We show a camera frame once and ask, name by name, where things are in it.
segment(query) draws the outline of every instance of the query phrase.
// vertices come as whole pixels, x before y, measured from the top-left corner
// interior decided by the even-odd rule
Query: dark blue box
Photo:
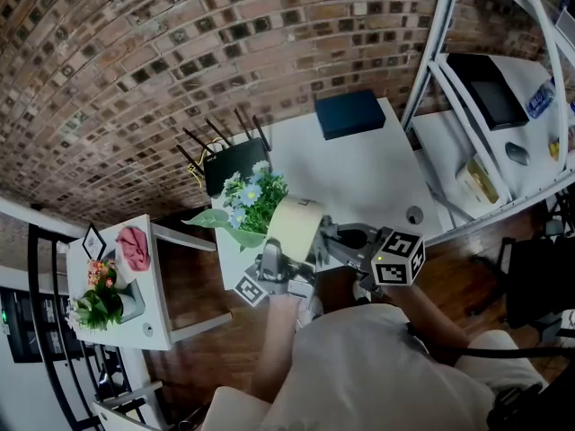
[[[315,102],[325,140],[384,127],[385,114],[372,91],[348,92]]]

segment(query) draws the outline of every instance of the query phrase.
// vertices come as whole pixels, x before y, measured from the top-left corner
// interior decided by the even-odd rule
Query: computer mouse
[[[513,160],[515,163],[522,164],[523,166],[527,166],[529,164],[529,152],[522,146],[513,144],[513,142],[507,142],[505,144],[505,153],[509,159]]]

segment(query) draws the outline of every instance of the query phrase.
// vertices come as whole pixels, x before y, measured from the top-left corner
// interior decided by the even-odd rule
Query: pink towel
[[[124,258],[132,271],[146,271],[150,268],[150,256],[147,253],[147,239],[144,232],[132,227],[122,228],[116,242],[122,247]]]

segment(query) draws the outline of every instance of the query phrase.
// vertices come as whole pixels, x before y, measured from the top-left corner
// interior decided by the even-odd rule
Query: flower bouquet
[[[279,202],[288,194],[284,176],[270,172],[266,161],[253,165],[252,176],[242,180],[239,172],[224,182],[224,209],[207,209],[183,221],[204,228],[223,228],[240,244],[240,250],[256,248],[265,240]]]
[[[82,298],[70,299],[68,325],[72,329],[106,330],[108,321],[120,324],[123,299],[115,283],[118,278],[113,260],[92,260],[88,268],[87,290]]]

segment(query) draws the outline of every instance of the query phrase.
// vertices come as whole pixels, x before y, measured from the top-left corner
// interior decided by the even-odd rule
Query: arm
[[[413,328],[425,339],[447,347],[467,348],[470,339],[416,285],[388,286],[385,292],[399,306]],[[428,347],[431,356],[441,364],[453,365],[460,355]]]
[[[291,368],[300,299],[271,295],[268,327],[258,364],[252,378],[251,395],[272,403]]]

